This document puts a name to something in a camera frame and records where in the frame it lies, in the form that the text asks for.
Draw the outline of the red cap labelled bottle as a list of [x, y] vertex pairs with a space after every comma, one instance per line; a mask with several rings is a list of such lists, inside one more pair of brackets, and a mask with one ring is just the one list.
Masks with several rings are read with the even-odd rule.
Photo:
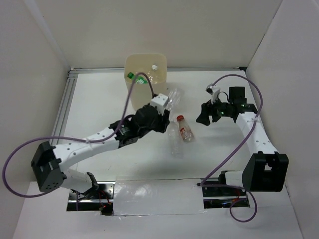
[[194, 141], [194, 134], [191, 131], [191, 128], [187, 121], [185, 120], [183, 115], [179, 115], [176, 117], [180, 135], [185, 142]]

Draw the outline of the clear bottle white cap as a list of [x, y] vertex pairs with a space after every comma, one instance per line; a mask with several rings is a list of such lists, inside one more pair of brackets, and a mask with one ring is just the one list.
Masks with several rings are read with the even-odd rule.
[[183, 147], [178, 125], [171, 121], [167, 127], [167, 131], [171, 155], [175, 158], [182, 159]]

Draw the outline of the clear bottle blue cap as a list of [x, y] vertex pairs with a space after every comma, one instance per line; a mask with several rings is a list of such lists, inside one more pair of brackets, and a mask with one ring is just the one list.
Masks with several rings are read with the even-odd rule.
[[169, 94], [168, 94], [169, 101], [168, 101], [168, 104], [166, 106], [166, 109], [170, 112], [175, 110], [175, 108], [179, 104], [180, 99], [182, 98], [183, 94], [184, 94], [184, 92], [180, 88], [171, 89]]

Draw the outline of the green plastic bottle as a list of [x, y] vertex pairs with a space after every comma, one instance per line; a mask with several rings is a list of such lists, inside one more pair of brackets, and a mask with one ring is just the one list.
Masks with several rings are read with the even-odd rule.
[[[135, 74], [133, 72], [129, 72], [127, 74], [127, 78], [128, 78], [128, 81], [130, 83], [132, 83], [134, 78], [135, 78]], [[137, 78], [135, 79], [135, 83], [136, 84], [147, 84], [148, 81], [144, 78], [144, 76], [138, 75]]]

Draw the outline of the clear crushed bottle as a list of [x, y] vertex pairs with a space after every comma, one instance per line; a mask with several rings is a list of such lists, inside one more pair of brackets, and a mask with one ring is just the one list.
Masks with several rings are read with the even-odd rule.
[[164, 81], [163, 74], [155, 64], [148, 69], [147, 76], [152, 84], [158, 84]]

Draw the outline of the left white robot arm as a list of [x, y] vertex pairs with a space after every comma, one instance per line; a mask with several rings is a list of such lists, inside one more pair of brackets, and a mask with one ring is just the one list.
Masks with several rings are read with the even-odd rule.
[[78, 192], [87, 199], [94, 198], [99, 185], [90, 172], [81, 173], [71, 166], [97, 154], [117, 150], [136, 143], [150, 131], [164, 133], [169, 125], [169, 111], [159, 112], [149, 104], [116, 121], [84, 142], [50, 145], [41, 143], [31, 161], [40, 192], [49, 193], [59, 187]]

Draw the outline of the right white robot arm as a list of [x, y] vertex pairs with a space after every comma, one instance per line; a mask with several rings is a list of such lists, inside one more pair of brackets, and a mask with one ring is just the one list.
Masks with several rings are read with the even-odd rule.
[[201, 105], [196, 122], [208, 126], [222, 117], [233, 119], [241, 129], [251, 155], [244, 170], [220, 173], [217, 184], [219, 193], [229, 195], [235, 187], [250, 192], [280, 192], [284, 186], [289, 159], [269, 141], [257, 115], [258, 110], [254, 104], [247, 103], [245, 87], [230, 87], [226, 102], [219, 99], [219, 87], [209, 85], [206, 91], [211, 99]]

